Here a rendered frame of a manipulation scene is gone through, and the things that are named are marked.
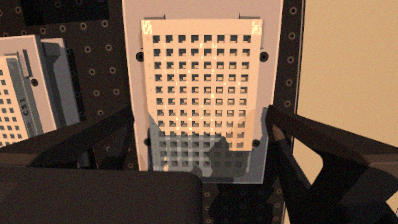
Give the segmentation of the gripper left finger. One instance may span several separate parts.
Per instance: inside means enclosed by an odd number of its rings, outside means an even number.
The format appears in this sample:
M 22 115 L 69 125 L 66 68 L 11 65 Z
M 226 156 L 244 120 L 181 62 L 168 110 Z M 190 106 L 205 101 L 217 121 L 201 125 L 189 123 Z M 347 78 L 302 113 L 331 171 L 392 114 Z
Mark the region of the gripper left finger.
M 0 164 L 78 169 L 78 157 L 118 129 L 98 169 L 123 170 L 134 127 L 131 105 L 0 147 Z

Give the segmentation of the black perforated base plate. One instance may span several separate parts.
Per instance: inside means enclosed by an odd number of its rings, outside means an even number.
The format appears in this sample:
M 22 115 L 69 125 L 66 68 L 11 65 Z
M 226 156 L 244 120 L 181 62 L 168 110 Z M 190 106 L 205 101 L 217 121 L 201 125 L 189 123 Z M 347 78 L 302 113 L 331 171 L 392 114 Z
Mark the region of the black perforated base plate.
M 283 0 L 273 105 L 297 114 L 306 0 Z M 0 0 L 0 38 L 64 38 L 80 121 L 130 104 L 122 0 Z M 87 150 L 98 169 L 118 129 Z M 284 224 L 268 139 L 263 184 L 202 183 L 203 224 Z

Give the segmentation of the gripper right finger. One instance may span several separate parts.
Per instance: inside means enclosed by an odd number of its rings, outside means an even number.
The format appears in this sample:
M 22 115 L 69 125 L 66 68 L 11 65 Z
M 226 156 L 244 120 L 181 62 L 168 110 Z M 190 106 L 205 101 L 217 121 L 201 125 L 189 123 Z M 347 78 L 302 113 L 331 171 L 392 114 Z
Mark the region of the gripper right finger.
M 340 205 L 386 202 L 398 191 L 398 147 L 275 105 L 268 106 L 265 124 L 290 224 L 322 224 Z M 282 129 L 322 158 L 313 184 Z

